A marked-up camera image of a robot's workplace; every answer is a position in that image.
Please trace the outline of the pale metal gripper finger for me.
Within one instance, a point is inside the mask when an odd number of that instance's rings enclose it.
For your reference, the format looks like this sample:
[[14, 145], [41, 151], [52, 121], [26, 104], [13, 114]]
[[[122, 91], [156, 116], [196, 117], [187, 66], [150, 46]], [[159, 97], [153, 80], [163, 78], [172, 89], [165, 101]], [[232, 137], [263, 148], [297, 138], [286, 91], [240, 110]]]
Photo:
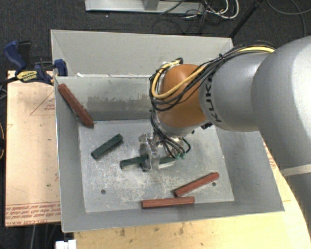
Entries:
[[152, 168], [150, 159], [150, 150], [148, 144], [142, 143], [140, 145], [140, 155], [143, 157], [142, 169], [143, 171], [150, 171]]
[[152, 169], [158, 169], [159, 168], [159, 163], [160, 163], [160, 155], [159, 155], [158, 151], [155, 149], [151, 153]]

